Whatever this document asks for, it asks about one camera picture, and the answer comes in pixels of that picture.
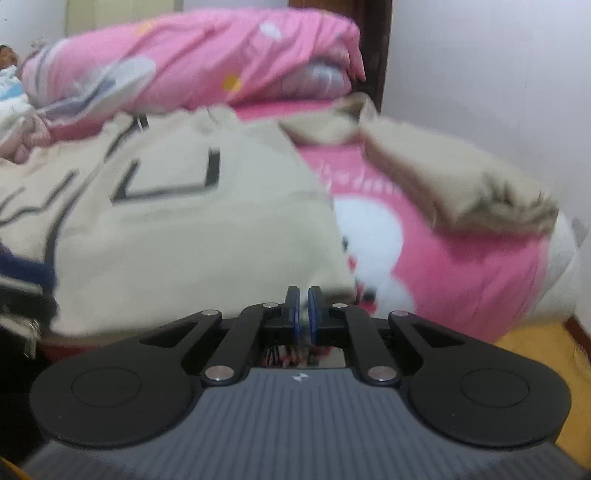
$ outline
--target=pink bedsheet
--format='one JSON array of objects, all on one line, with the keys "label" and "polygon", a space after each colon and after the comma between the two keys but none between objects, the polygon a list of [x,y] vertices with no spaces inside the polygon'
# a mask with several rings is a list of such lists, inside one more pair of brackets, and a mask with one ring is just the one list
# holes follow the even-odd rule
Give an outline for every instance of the pink bedsheet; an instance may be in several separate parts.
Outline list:
[{"label": "pink bedsheet", "polygon": [[[322,106],[277,102],[238,115],[247,120]],[[333,196],[358,300],[373,316],[408,310],[492,342],[526,314],[545,277],[546,237],[434,233],[402,191],[365,161],[362,145],[299,151]]]}]

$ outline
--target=ribbed gray surface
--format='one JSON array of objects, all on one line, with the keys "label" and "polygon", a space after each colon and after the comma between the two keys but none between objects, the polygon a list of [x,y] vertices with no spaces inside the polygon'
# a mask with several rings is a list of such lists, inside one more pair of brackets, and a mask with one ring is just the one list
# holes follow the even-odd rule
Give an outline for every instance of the ribbed gray surface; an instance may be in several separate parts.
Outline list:
[{"label": "ribbed gray surface", "polygon": [[253,369],[238,385],[208,389],[185,421],[157,439],[110,451],[52,442],[25,471],[35,480],[579,480],[584,474],[554,445],[491,452],[439,437],[395,390],[369,387],[348,369]]}]

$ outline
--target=pink quilt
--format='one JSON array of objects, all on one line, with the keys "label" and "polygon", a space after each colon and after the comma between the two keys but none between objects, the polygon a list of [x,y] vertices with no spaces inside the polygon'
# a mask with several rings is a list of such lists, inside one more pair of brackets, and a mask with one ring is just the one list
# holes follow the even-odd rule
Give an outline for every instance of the pink quilt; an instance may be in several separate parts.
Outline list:
[{"label": "pink quilt", "polygon": [[[238,115],[248,120],[325,105],[271,103]],[[365,161],[361,145],[299,151],[334,199],[357,300],[370,314],[407,310],[492,342],[527,313],[545,277],[546,237],[434,233],[402,191]]]},{"label": "pink quilt", "polygon": [[65,38],[25,63],[22,86],[62,140],[96,133],[117,111],[194,110],[286,91],[302,98],[323,75],[326,88],[311,98],[336,98],[350,90],[349,76],[365,78],[352,20],[311,9],[197,9]]}]

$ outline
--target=white cartoon character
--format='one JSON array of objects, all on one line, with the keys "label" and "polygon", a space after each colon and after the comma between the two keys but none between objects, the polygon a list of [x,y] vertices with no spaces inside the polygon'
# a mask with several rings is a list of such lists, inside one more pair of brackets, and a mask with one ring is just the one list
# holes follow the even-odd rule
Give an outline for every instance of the white cartoon character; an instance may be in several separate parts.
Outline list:
[{"label": "white cartoon character", "polygon": [[358,284],[359,305],[372,316],[414,311],[406,286],[392,275],[404,242],[402,225],[385,205],[356,195],[335,195],[335,213],[349,266]]}]

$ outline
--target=logo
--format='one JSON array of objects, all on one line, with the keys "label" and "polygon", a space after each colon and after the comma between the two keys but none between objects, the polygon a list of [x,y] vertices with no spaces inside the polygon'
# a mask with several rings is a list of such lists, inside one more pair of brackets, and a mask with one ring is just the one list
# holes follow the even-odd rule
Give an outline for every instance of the logo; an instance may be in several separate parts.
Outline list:
[{"label": "logo", "polygon": [[304,382],[304,381],[306,381],[308,379],[308,375],[306,375],[306,374],[297,374],[297,375],[294,375],[292,378],[295,381],[302,383],[302,382]]}]

